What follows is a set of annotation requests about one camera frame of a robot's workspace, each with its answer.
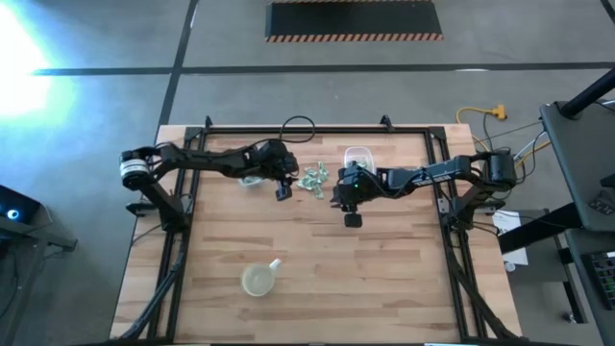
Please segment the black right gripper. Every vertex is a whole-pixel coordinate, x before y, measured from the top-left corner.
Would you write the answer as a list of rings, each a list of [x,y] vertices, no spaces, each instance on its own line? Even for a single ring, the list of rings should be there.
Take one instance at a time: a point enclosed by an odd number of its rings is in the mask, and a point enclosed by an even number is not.
[[[340,168],[338,180],[332,187],[331,207],[341,209],[344,206],[359,205],[380,197],[386,197],[381,180],[369,170],[358,166]]]

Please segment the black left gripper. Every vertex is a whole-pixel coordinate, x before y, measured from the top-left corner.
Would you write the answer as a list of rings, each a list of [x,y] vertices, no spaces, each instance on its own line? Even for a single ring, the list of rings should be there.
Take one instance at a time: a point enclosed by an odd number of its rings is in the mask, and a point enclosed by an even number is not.
[[[298,180],[298,171],[288,173],[286,159],[288,151],[285,145],[278,140],[267,140],[258,149],[258,173],[261,178],[270,180],[282,180],[290,176],[293,181]],[[299,164],[295,159],[289,161],[291,169],[298,169]]]

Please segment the white measuring cup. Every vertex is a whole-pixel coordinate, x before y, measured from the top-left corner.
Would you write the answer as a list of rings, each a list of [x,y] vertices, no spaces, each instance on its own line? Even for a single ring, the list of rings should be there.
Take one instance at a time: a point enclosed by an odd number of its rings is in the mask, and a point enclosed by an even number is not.
[[[270,263],[252,263],[246,266],[240,276],[244,292],[252,297],[265,296],[273,288],[281,264],[280,259],[274,259]]]

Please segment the black hazard-striped floor mat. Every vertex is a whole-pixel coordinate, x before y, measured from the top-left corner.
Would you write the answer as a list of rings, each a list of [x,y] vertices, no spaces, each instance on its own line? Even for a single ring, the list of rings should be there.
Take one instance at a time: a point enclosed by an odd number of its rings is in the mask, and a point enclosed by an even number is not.
[[[440,41],[432,0],[273,0],[268,43]]]

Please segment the white paper sheet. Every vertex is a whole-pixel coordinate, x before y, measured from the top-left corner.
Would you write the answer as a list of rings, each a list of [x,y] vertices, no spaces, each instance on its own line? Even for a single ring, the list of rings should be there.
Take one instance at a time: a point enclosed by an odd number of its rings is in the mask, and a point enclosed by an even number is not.
[[[498,210],[492,215],[492,221],[493,225],[497,228],[498,237],[521,226],[520,214],[516,211]],[[503,254],[503,260],[504,269],[508,273],[514,272],[517,266],[529,264],[527,250],[525,248]]]

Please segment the black cart leg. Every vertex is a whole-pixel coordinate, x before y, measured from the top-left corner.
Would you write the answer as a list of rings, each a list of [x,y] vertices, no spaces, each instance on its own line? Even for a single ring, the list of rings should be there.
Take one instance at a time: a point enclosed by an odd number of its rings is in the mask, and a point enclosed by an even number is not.
[[[582,229],[582,222],[573,203],[546,212],[539,217],[519,215],[522,224],[499,236],[502,254],[507,254],[569,229]]]

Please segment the dark grey cart top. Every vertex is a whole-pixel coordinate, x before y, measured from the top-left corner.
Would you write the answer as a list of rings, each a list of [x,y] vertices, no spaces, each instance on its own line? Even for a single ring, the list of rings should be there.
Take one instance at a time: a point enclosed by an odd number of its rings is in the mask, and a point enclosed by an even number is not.
[[[615,212],[605,215],[590,207],[602,191],[615,201],[615,189],[601,185],[615,174],[615,111],[592,104],[568,119],[560,114],[562,107],[543,105],[540,115],[580,221],[588,231],[615,232]]]

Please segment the black desk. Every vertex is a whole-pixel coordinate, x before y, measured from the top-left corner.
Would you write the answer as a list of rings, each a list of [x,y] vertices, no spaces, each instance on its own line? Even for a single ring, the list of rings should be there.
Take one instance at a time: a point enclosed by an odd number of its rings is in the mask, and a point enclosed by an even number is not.
[[[608,310],[599,296],[583,257],[588,254],[615,251],[615,233],[570,229],[564,233],[570,258],[582,287],[586,306],[581,305],[586,318],[592,317],[603,346],[615,346],[615,309]]]

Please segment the black metal pole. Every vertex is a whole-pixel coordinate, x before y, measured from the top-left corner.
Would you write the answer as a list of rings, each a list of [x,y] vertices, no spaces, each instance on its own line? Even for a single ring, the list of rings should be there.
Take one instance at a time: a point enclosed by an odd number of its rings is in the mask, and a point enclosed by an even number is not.
[[[567,119],[576,120],[583,110],[598,101],[613,88],[615,88],[615,68],[606,72],[596,82],[560,107],[559,112]]]

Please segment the black device with blue light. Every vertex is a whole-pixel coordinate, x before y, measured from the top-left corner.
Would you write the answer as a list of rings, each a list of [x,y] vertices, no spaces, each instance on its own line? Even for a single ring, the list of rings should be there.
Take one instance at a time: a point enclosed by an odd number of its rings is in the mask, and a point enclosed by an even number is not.
[[[52,214],[44,204],[0,185],[0,241],[42,241],[72,252],[77,240],[51,233],[48,228],[53,225]]]

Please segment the black keyboard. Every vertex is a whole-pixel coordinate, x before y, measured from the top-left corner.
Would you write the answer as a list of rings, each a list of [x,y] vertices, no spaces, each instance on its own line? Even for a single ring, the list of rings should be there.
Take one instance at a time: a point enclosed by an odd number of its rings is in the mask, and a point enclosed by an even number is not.
[[[603,306],[615,310],[615,251],[585,254],[583,262]]]

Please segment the black metal table frame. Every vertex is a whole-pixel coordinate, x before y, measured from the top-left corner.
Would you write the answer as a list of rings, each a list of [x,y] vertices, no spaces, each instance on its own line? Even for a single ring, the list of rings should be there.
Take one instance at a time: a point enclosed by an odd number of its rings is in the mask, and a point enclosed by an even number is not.
[[[298,180],[278,202],[275,181],[244,187],[213,171],[176,169],[160,185],[179,197],[189,221],[162,229],[158,209],[135,226],[135,239],[111,328],[118,346],[505,346],[519,322],[496,236],[475,222],[444,224],[447,199],[472,185],[424,186],[400,199],[360,204],[361,228],[344,226],[331,207],[344,154],[367,147],[376,169],[414,169],[473,156],[462,124],[394,126],[164,126],[158,142],[223,152],[277,138],[294,154]],[[324,199],[298,186],[329,178]],[[240,276],[252,263],[280,259],[273,288],[252,297]]]

